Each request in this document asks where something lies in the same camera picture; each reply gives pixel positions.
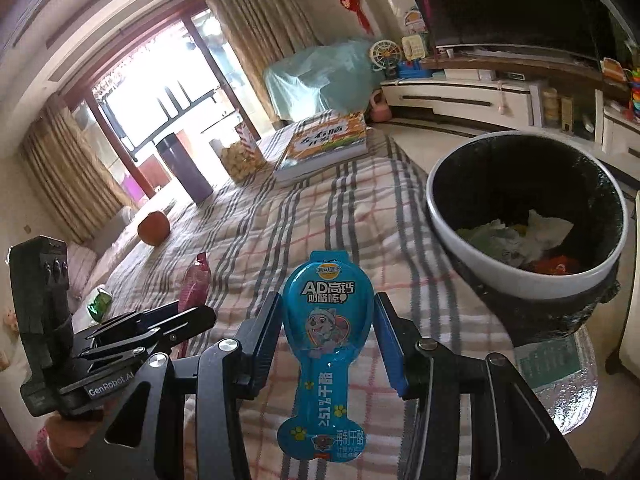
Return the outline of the person's left hand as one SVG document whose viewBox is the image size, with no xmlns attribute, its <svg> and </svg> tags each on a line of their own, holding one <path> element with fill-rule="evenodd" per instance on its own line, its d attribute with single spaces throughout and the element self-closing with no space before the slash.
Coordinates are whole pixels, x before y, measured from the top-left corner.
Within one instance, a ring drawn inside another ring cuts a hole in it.
<svg viewBox="0 0 640 480">
<path fill-rule="evenodd" d="M 72 468 L 76 464 L 82 450 L 102 424 L 105 412 L 96 410 L 86 415 L 87 418 L 71 420 L 55 412 L 44 423 L 51 454 L 65 467 Z"/>
</svg>

